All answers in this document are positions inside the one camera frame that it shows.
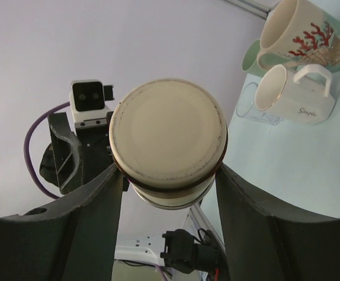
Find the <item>white Simple ceramic mug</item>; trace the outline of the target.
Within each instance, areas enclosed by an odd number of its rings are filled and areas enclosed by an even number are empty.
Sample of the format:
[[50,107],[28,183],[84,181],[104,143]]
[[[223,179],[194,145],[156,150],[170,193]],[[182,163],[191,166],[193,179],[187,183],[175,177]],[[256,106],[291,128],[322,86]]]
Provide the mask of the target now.
[[330,116],[332,73],[319,64],[298,71],[278,64],[261,79],[254,98],[257,110],[282,119],[313,125]]

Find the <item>green tumbler cup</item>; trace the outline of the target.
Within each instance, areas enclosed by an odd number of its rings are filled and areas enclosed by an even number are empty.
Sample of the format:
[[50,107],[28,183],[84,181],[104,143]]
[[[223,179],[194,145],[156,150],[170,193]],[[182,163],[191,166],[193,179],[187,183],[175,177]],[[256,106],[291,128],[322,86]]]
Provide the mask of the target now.
[[244,55],[244,59],[242,62],[242,70],[247,73],[258,77],[263,77],[266,73],[258,64],[257,64],[257,55],[260,51],[260,41],[254,41],[250,47],[248,48],[246,54]]

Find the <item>brown cream cup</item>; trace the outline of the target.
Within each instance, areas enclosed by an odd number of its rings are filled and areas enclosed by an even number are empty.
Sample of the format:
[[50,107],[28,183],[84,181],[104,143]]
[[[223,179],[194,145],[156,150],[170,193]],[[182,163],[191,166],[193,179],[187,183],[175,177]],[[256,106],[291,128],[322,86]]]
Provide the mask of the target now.
[[201,86],[162,78],[129,92],[110,121],[114,162],[140,198],[188,208],[210,190],[227,149],[227,123]]

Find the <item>cream painted ceramic mug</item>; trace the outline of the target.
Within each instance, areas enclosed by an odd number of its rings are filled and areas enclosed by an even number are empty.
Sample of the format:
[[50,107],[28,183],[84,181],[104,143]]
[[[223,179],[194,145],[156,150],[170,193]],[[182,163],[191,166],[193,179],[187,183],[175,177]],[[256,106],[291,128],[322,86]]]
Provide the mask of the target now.
[[340,71],[340,20],[310,1],[281,1],[260,36],[257,64],[298,67],[319,64]]

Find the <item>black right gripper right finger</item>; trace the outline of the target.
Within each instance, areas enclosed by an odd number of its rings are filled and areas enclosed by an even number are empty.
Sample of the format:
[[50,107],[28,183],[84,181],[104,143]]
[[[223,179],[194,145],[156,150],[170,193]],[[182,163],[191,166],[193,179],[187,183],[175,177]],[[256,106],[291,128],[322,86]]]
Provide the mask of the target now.
[[340,280],[340,218],[280,200],[226,165],[216,191],[231,280]]

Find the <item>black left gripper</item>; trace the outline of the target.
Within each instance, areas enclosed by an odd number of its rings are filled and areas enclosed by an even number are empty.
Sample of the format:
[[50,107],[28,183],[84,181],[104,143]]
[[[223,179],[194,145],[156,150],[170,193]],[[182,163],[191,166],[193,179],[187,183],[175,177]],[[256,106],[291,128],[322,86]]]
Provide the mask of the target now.
[[51,143],[43,154],[39,173],[62,195],[91,182],[114,163],[109,141],[112,114],[108,111],[104,118],[75,123],[76,135],[66,113],[48,116]]

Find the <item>clear glass cup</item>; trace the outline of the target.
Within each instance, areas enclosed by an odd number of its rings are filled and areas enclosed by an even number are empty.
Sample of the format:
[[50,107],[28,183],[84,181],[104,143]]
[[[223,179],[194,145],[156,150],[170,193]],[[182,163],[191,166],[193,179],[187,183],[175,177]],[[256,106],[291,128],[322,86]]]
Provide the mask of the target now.
[[249,83],[242,89],[235,109],[236,115],[239,118],[245,118],[251,121],[278,125],[283,119],[257,109],[254,103],[257,87],[257,83]]

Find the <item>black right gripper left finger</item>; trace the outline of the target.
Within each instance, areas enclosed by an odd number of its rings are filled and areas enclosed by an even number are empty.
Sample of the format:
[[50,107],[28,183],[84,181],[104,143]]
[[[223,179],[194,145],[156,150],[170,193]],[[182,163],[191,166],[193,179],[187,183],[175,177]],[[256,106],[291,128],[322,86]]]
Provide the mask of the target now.
[[112,165],[49,204],[0,218],[0,280],[110,280],[122,194]]

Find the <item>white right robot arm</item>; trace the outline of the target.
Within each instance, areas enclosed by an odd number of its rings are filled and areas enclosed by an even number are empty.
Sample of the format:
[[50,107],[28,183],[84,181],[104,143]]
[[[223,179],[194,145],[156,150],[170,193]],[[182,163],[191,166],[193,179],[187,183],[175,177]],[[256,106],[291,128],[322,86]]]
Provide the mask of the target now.
[[[220,280],[340,280],[340,218],[280,200],[227,166],[216,191],[225,250],[168,231],[167,266],[218,270]],[[110,280],[122,193],[110,166],[49,204],[0,218],[0,280]]]

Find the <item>aluminium frame rail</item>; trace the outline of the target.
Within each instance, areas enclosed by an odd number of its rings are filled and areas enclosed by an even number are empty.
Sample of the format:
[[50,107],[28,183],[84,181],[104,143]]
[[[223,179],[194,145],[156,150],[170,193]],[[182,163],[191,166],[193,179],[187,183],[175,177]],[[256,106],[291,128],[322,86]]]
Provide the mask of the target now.
[[205,278],[203,273],[200,273],[200,280],[230,280],[223,241],[201,210],[199,204],[195,204],[189,209],[183,228],[195,236],[198,241],[213,246],[220,253],[220,258],[217,262],[217,273],[210,273]]

